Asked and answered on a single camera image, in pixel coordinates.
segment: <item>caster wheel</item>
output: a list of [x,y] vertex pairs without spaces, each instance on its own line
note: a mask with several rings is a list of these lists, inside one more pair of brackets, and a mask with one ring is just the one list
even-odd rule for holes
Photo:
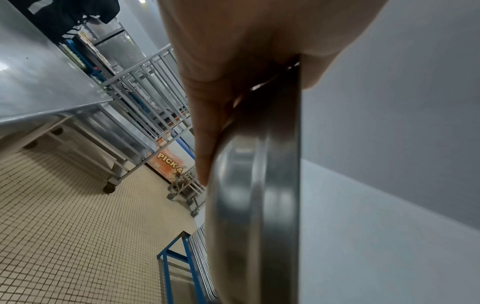
[[112,183],[106,183],[105,187],[103,187],[103,192],[105,194],[111,194],[115,192],[116,186]]
[[57,129],[53,130],[51,133],[52,133],[53,135],[57,135],[57,136],[58,136],[58,135],[60,135],[60,134],[63,133],[63,132],[64,132],[64,129],[63,129],[62,127],[60,127],[60,128],[57,128]]
[[33,148],[36,147],[38,144],[39,144],[39,142],[36,141],[36,140],[34,140],[34,141],[32,141],[31,143],[26,144],[23,148],[24,148],[24,149],[33,149]]

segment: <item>tiled floor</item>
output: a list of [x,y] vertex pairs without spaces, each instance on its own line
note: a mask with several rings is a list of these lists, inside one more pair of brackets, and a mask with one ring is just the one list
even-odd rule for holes
[[[0,162],[0,304],[165,303],[156,254],[194,220],[146,167],[111,195],[106,178],[48,140]],[[175,302],[191,302],[176,277]]]

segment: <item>blue metal frame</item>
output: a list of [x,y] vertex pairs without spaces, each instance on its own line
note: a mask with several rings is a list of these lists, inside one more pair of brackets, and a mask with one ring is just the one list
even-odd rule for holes
[[[175,244],[180,238],[183,243],[183,247],[185,248],[186,256],[178,252],[175,252],[173,250],[170,250],[170,247],[172,247],[173,244]],[[196,293],[196,298],[198,300],[198,304],[206,304],[205,296],[201,289],[202,287],[200,285],[199,276],[197,274],[197,270],[195,269],[192,253],[190,252],[190,249],[189,249],[189,241],[190,241],[190,234],[183,231],[173,241],[171,241],[167,247],[165,247],[159,254],[156,255],[157,259],[160,259],[160,258],[163,259],[163,275],[165,277],[165,292],[166,292],[167,304],[174,304],[174,297],[171,289],[172,282],[170,281],[168,257],[175,258],[189,265],[191,276],[193,278],[193,284],[195,286],[195,293]]]

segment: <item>table top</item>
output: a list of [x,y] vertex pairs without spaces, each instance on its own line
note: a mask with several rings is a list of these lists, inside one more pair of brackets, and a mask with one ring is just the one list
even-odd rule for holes
[[0,124],[111,100],[7,0],[0,41]]

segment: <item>cart wheel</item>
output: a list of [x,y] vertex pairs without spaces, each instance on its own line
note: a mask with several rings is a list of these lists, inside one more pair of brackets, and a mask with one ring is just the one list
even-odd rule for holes
[[37,140],[34,140],[34,141],[26,144],[23,148],[24,148],[24,149],[33,149],[33,148],[36,147],[38,144],[39,144],[39,142],[38,142]]
[[64,132],[64,129],[63,129],[62,127],[60,127],[60,128],[56,128],[56,129],[53,130],[51,133],[52,133],[53,135],[57,135],[57,136],[58,136],[58,135],[62,134],[63,132]]
[[103,192],[105,194],[111,194],[115,192],[116,186],[110,182],[107,182],[105,187],[103,187]]
[[170,194],[168,194],[166,197],[167,197],[169,200],[173,200],[176,196],[177,196],[176,193],[170,193]]

